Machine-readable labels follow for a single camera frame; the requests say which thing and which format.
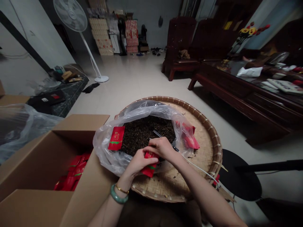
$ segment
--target sunflower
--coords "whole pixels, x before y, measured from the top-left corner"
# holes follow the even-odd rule
[[[255,33],[257,29],[255,27],[252,27],[251,29],[249,29],[249,34],[253,35]]]
[[[248,28],[243,29],[242,33],[247,33],[249,31]]]

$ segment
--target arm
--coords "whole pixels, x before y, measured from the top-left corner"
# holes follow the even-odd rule
[[[176,152],[167,138],[151,139],[145,150],[169,161],[183,176],[194,199],[213,226],[246,226],[225,199]]]
[[[120,187],[123,191],[129,191],[134,177],[139,173],[141,169],[147,165],[158,162],[157,158],[145,159],[144,153],[145,152],[143,149],[137,151],[128,167],[118,180],[117,186]],[[115,192],[120,198],[125,198],[127,196],[127,194],[119,191],[116,187]],[[116,226],[119,221],[123,206],[123,204],[117,203],[113,197],[109,195],[89,223],[88,227]]]

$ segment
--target stacked boxes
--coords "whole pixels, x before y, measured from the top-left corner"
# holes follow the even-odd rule
[[[107,34],[106,19],[89,18],[89,23],[100,55],[114,55],[113,46]]]
[[[138,28],[136,20],[125,21],[126,51],[128,53],[138,52]]]

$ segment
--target gold bracelet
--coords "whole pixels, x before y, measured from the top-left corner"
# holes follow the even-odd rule
[[[118,186],[117,186],[117,184],[115,184],[115,186],[116,186],[116,188],[119,190],[119,191],[121,191],[121,192],[123,192],[123,193],[125,193],[125,194],[128,194],[129,193],[129,191],[123,191],[121,188],[119,188]]]

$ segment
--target hand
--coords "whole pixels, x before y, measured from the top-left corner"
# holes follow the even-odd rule
[[[128,167],[125,172],[129,175],[135,177],[140,170],[142,170],[145,166],[151,165],[158,162],[157,158],[144,158],[145,149],[139,149],[137,153],[134,155],[133,159],[130,161]]]
[[[166,137],[150,139],[148,147],[145,147],[144,150],[151,151],[169,162],[176,155],[176,151]]]

